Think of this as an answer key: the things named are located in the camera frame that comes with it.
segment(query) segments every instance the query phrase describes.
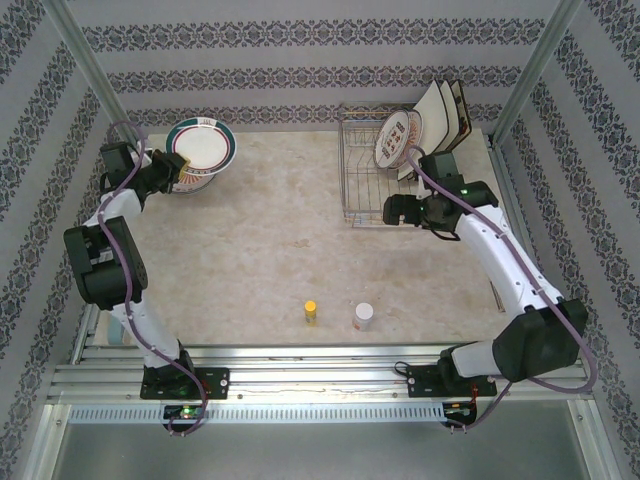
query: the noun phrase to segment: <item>bottle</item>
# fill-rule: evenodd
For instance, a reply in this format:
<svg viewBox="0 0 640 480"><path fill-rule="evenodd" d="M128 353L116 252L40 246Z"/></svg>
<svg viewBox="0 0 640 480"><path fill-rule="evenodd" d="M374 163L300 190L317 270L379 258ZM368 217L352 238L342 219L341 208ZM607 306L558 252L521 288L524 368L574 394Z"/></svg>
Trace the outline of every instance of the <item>bottle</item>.
<svg viewBox="0 0 640 480"><path fill-rule="evenodd" d="M356 316L353 317L353 328L367 330L373 318L373 307L368 303L359 303L356 307Z"/></svg>
<svg viewBox="0 0 640 480"><path fill-rule="evenodd" d="M309 300L304 304L304 319L310 327L316 326L316 302Z"/></svg>

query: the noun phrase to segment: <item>wallpaper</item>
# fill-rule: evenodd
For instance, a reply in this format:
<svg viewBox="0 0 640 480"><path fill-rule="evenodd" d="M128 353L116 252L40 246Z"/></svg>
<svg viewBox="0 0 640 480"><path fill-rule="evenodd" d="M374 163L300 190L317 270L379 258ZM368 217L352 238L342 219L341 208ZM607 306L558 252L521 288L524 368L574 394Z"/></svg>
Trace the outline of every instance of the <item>wallpaper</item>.
<svg viewBox="0 0 640 480"><path fill-rule="evenodd" d="M474 123L490 130L556 0L529 3L70 7L131 118L159 133L191 115L236 130L334 129L343 103L415 103L434 79L461 79Z"/></svg>
<svg viewBox="0 0 640 480"><path fill-rule="evenodd" d="M62 233L97 207L107 119L37 1L0 2L0 479L19 478L83 302Z"/></svg>
<svg viewBox="0 0 640 480"><path fill-rule="evenodd" d="M502 146L538 262L589 311L623 478L640 478L638 18L631 2L583 3Z"/></svg>

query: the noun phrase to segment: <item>floor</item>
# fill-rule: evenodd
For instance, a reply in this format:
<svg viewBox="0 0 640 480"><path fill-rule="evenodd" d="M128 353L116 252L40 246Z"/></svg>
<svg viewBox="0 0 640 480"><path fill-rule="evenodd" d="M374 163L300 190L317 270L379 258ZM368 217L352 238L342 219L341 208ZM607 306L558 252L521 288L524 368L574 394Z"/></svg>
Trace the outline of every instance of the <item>floor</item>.
<svg viewBox="0 0 640 480"><path fill-rule="evenodd" d="M130 225L150 298L185 344L481 340L500 313L462 242L413 228L345 224L337 132L239 133L233 164L195 195L155 195ZM467 181L498 192L481 132L454 152ZM316 327L304 303L318 305ZM367 332L351 321L368 302ZM106 343L101 321L95 343Z"/></svg>

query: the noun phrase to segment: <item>plate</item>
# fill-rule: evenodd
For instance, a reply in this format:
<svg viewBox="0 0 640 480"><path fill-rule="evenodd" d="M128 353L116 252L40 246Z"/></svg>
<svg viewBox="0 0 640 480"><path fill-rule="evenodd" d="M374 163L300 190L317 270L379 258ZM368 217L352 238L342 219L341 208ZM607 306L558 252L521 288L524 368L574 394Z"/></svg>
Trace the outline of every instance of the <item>plate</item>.
<svg viewBox="0 0 640 480"><path fill-rule="evenodd" d="M391 168L400 168L404 165L409 147L411 145L419 145L420 138L422 138L422 115L416 110L409 110L409 138L407 138L407 144L402 150L402 155L398 157L398 160Z"/></svg>
<svg viewBox="0 0 640 480"><path fill-rule="evenodd" d="M440 85L440 93L442 94L442 100L444 101L444 107L447 110L447 120L449 122L449 133L444 137L442 143L436 148L436 152L444 152L448 150L455 138L460 132L460 121L458 120L458 107L453 97L453 91L451 85L446 80Z"/></svg>
<svg viewBox="0 0 640 480"><path fill-rule="evenodd" d="M186 173L208 176L220 173L231 164L236 154L236 139L224 123L194 117L171 129L166 149L189 161Z"/></svg>
<svg viewBox="0 0 640 480"><path fill-rule="evenodd" d="M436 151L449 133L447 110L440 87L435 80L431 82L427 92L413 109L422 116L422 137L418 145L429 155ZM417 161L419 154L414 152L412 155L412 158ZM408 163L402 165L398 169L398 180L407 177L411 172L413 172L411 165Z"/></svg>
<svg viewBox="0 0 640 480"><path fill-rule="evenodd" d="M373 161L389 168L402 154L409 138L409 112L397 110L387 117L376 137Z"/></svg>
<svg viewBox="0 0 640 480"><path fill-rule="evenodd" d="M453 140L451 145L449 145L449 149L453 150L471 134L471 121L469 119L469 109L467 108L467 101L464 98L464 92L462 91L460 80L457 80L451 85L451 92L453 92L453 98L456 101L456 107L458 108L458 117L460 119L458 136Z"/></svg>
<svg viewBox="0 0 640 480"><path fill-rule="evenodd" d="M188 193L199 192L209 185L214 178L215 175L203 177L185 173L180 181L173 186L171 194L186 195Z"/></svg>

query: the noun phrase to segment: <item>dish rack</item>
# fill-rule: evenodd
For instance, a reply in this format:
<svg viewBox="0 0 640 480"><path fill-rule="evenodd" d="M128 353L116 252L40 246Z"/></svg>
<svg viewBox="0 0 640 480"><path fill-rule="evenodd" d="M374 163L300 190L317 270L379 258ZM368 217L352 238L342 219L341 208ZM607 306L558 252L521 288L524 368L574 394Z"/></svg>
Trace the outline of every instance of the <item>dish rack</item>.
<svg viewBox="0 0 640 480"><path fill-rule="evenodd" d="M396 193L417 193L418 182L412 176L398 181L397 170L379 169L373 161L380 127L391 112L400 108L413 108L413 104L353 102L341 105L338 121L340 195L344 219L352 227L388 228L382 221L385 200Z"/></svg>

